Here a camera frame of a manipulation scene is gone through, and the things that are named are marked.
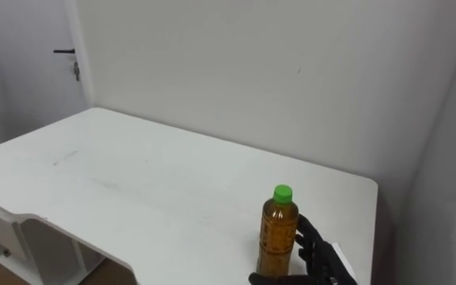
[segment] wooden floor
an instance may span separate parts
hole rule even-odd
[[[0,285],[25,285],[22,279],[0,265]],[[106,260],[91,275],[82,282],[82,285],[134,285],[133,274],[117,263]]]

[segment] white door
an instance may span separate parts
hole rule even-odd
[[[0,0],[0,108],[11,139],[87,108],[73,73],[64,0]]]

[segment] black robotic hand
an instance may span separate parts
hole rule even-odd
[[[307,275],[273,278],[252,273],[251,285],[356,285],[336,251],[306,217],[299,216],[297,230],[295,241],[302,247],[298,254],[306,262]]]

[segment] white table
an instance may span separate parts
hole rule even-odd
[[[370,179],[101,108],[0,145],[0,215],[37,219],[140,284],[247,284],[277,184],[368,285]],[[294,254],[291,273],[304,272]]]

